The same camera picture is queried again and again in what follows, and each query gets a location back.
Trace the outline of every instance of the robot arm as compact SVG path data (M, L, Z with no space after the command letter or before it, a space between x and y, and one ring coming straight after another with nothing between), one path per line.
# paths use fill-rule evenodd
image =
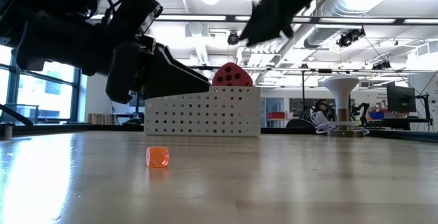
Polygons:
M370 108L370 105L368 103L361 103L360 105L356 106L352 106L352 119L355 121L354 116L359 115L359 111L361 110L361 108L363 108L362 111L362 115L361 115L361 125L365 126L367 124L367 112L368 112L368 108Z
M156 0L118 0L102 23L89 23L99 3L0 0L0 43L13 48L23 70L41 71L46 61L56 61L85 75L107 75L106 92L120 103L129 102L130 90L142 90L144 98L209 90L207 78L178 63L168 47L144 35L163 10Z
M309 7L313 0L261 0L253 6L249 22L240 35L240 40L247 40L247 46L255 45L280 37L282 32L291 38L294 34L292 18L304 7Z

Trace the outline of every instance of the wooden table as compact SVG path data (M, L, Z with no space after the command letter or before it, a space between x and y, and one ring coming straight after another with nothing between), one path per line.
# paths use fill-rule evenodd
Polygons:
M145 167L149 146L167 169ZM438 223L438 146L380 138L146 137L0 142L0 223Z

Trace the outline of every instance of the computer monitor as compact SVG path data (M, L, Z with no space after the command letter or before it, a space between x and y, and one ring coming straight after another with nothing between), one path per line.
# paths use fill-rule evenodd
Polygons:
M415 90L413 88L386 86L388 96L388 111L415 112Z

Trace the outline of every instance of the white lamp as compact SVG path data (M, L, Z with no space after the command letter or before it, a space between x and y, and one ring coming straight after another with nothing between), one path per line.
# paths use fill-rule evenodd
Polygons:
M354 87L359 83L359 78L352 75L339 74L324 81L324 85L333 93L336 109L348 109L348 100Z
M336 121L339 123L350 121L349 100L351 90L359 83L359 78L353 75L340 74L324 81L324 85L335 97ZM332 136L363 136L362 131L350 130L346 125L339 125L332 130Z

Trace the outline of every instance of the red dice holder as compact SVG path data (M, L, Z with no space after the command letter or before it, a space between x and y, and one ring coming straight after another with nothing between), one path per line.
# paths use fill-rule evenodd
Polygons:
M253 79L240 66L229 62L221 66L213 77L214 86L252 86Z

